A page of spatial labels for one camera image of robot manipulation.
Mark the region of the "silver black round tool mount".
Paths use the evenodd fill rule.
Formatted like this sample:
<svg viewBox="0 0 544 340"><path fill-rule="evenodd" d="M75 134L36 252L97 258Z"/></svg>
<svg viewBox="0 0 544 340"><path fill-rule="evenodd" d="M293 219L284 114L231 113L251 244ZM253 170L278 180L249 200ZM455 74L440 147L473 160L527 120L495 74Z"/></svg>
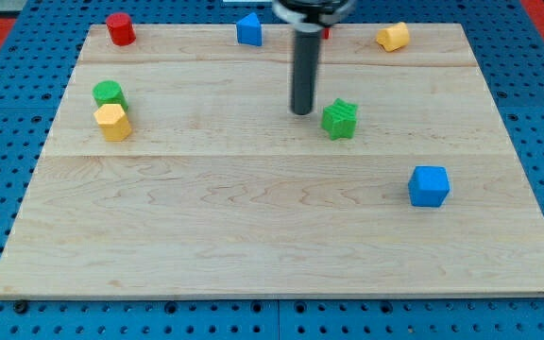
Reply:
<svg viewBox="0 0 544 340"><path fill-rule="evenodd" d="M317 32L346 19L356 0L272 0L274 14L301 32Z"/></svg>

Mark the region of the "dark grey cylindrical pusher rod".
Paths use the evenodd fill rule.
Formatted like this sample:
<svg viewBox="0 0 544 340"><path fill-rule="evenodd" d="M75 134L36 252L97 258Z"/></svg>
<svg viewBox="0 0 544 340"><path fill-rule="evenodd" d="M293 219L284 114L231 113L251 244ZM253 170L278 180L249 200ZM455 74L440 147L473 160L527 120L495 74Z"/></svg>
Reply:
<svg viewBox="0 0 544 340"><path fill-rule="evenodd" d="M307 115L314 108L320 41L319 30L295 30L290 108L296 115Z"/></svg>

